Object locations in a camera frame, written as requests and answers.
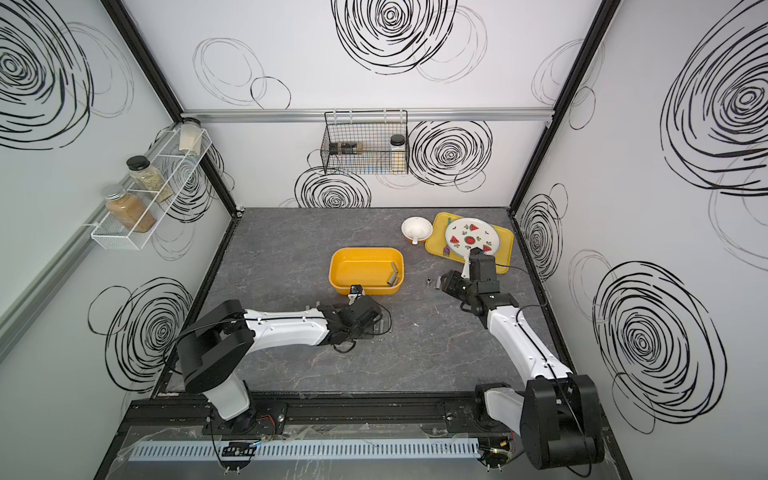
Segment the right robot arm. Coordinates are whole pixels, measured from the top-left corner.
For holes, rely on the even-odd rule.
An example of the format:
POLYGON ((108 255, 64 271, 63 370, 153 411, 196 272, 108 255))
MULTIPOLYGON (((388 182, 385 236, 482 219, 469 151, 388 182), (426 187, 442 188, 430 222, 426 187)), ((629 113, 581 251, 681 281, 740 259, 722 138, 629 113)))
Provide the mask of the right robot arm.
POLYGON ((597 387, 548 349, 524 316, 524 307, 501 291, 493 256, 472 248, 464 272, 441 276, 441 290, 460 301, 502 346, 525 381, 521 392, 506 384, 476 387, 479 415, 508 427, 538 470, 585 466, 583 478, 605 458, 597 387))

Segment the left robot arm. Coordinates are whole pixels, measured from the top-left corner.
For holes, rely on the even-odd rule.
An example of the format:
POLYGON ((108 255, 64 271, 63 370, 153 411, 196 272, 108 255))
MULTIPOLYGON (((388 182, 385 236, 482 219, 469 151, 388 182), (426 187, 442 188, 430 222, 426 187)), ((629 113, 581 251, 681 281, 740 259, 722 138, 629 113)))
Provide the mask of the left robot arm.
POLYGON ((227 300, 175 340, 184 391, 201 394, 224 421, 250 412, 251 397, 236 370, 249 354, 290 346, 354 346, 376 336, 385 309, 362 290, 342 304, 293 312, 246 309, 227 300))

